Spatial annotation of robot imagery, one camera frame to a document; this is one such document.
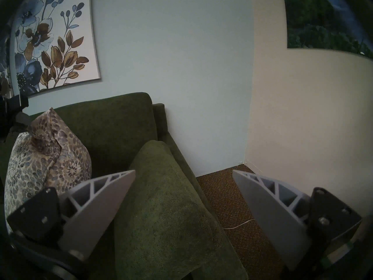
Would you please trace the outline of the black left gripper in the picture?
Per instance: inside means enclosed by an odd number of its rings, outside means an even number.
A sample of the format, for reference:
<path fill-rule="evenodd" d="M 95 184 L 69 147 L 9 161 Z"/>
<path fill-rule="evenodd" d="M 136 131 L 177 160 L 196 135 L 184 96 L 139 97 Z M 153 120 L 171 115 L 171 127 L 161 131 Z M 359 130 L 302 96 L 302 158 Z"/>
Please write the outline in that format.
<path fill-rule="evenodd" d="M 29 106 L 27 96 L 0 97 L 0 136 L 7 137 L 11 129 L 25 130 L 29 126 L 29 115 L 23 109 Z"/>

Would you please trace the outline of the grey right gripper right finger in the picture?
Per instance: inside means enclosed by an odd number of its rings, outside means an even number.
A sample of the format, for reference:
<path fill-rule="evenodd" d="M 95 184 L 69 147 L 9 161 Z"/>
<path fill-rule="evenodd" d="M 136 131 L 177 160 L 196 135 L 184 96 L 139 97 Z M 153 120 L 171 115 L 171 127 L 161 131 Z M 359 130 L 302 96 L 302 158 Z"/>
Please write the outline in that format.
<path fill-rule="evenodd" d="M 272 178 L 233 170 L 255 221 L 287 271 L 324 271 L 332 263 L 326 251 L 348 243 L 362 222 L 351 207 L 323 187 L 309 196 Z"/>

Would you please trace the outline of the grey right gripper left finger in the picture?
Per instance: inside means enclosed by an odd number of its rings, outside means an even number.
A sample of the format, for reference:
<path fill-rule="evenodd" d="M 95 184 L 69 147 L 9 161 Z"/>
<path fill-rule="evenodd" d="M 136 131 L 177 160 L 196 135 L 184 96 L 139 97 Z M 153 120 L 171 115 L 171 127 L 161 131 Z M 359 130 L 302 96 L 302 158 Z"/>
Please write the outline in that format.
<path fill-rule="evenodd" d="M 7 224 L 11 232 L 27 240 L 64 252 L 77 251 L 87 259 L 135 175 L 135 170 L 129 170 L 90 179 L 61 195 L 54 187 L 45 187 L 7 216 Z"/>

